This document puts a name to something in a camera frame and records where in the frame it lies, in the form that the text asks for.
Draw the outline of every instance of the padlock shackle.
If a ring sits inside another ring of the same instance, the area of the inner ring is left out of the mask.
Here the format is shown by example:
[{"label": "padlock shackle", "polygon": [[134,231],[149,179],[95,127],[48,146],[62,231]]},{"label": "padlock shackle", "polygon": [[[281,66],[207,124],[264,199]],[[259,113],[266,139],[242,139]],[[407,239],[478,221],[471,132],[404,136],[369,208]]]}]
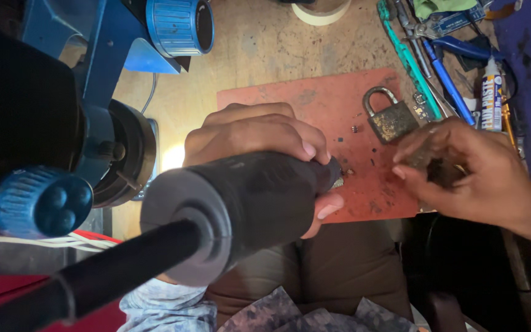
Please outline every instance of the padlock shackle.
[{"label": "padlock shackle", "polygon": [[395,105],[398,102],[396,100],[395,94],[392,91],[390,91],[388,88],[383,87],[383,86],[375,86],[371,88],[370,90],[368,90],[368,92],[366,92],[366,94],[364,94],[364,97],[362,98],[362,103],[364,104],[364,108],[368,112],[370,117],[373,117],[375,114],[374,110],[372,109],[372,106],[370,105],[370,96],[376,92],[384,93],[393,105]]}]

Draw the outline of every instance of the red wire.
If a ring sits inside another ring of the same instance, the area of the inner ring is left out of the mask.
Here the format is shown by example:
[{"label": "red wire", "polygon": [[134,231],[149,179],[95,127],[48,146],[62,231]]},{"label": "red wire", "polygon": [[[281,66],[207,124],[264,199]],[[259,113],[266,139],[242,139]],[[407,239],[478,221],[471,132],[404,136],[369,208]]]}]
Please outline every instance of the red wire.
[{"label": "red wire", "polygon": [[87,238],[87,239],[90,239],[90,240],[101,239],[101,240],[108,240],[108,241],[111,241],[111,242],[114,242],[114,243],[122,243],[122,241],[120,241],[118,239],[111,238],[111,237],[103,235],[103,234],[95,233],[93,231],[76,229],[76,230],[73,231],[73,233],[75,233],[77,235],[81,235],[84,238]]}]

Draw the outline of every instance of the light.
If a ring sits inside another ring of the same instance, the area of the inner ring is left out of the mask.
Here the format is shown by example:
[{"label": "light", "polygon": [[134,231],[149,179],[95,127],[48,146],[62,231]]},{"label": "light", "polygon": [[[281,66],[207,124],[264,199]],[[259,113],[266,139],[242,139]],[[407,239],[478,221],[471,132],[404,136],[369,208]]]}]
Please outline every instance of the light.
[{"label": "light", "polygon": [[183,164],[183,158],[185,157],[185,149],[183,144],[174,145],[163,153],[161,159],[161,171],[165,172],[173,170],[174,168],[180,168]]}]

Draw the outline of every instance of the blue focus knob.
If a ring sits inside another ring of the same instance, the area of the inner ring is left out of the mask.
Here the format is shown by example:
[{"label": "blue focus knob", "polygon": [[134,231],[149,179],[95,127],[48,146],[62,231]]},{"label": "blue focus knob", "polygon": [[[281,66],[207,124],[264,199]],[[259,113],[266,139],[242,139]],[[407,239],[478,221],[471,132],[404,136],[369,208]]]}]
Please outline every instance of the blue focus knob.
[{"label": "blue focus knob", "polygon": [[43,166],[15,170],[0,184],[0,233],[64,236],[81,226],[92,204],[91,186],[75,174]]},{"label": "blue focus knob", "polygon": [[214,42],[212,9],[206,0],[147,0],[147,27],[160,54],[201,56]]}]

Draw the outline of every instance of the padlock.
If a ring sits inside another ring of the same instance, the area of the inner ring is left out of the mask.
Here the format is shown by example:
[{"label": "padlock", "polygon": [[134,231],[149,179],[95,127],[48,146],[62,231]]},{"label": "padlock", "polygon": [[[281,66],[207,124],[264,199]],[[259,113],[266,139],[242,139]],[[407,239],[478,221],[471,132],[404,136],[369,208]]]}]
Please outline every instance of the padlock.
[{"label": "padlock", "polygon": [[[392,105],[379,112],[374,112],[372,106],[370,106],[370,96],[375,92],[386,94]],[[368,123],[382,144],[388,144],[402,135],[419,128],[417,120],[405,102],[397,102],[395,94],[386,87],[375,86],[371,88],[364,94],[362,103],[368,114],[370,114]]]}]

